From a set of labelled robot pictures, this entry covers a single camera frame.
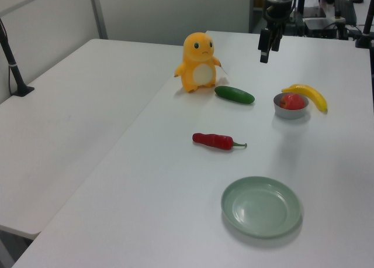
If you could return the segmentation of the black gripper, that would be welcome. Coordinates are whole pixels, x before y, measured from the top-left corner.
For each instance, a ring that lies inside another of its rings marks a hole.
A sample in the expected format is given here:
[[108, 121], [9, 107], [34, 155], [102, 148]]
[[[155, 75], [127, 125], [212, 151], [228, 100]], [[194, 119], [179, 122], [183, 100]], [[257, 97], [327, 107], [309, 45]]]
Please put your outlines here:
[[261, 52], [261, 63], [268, 62], [271, 31], [271, 50], [279, 51], [282, 32], [285, 30], [292, 11], [292, 4], [266, 4], [264, 6], [264, 19], [266, 21], [266, 27], [265, 29], [261, 30], [258, 43], [258, 50]]

